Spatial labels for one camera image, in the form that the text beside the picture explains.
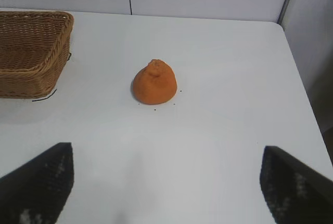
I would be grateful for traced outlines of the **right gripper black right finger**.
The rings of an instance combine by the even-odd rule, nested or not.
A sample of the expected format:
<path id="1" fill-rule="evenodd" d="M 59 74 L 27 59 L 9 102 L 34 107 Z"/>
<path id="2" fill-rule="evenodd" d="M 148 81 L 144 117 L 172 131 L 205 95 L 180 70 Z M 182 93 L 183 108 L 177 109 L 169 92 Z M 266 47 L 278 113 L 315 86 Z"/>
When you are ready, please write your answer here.
<path id="1" fill-rule="evenodd" d="M 276 223 L 332 223 L 332 180 L 277 146 L 264 148 L 260 187 Z"/>

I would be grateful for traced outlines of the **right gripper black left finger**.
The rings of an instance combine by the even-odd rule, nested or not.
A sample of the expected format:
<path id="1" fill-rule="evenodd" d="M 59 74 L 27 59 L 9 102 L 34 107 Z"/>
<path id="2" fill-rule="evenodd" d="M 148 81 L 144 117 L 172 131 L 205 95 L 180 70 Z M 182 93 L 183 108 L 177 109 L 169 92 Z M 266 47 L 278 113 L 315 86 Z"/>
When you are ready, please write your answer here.
<path id="1" fill-rule="evenodd" d="M 1 177 L 1 223 L 56 223 L 73 184 L 72 145 L 60 142 Z"/>

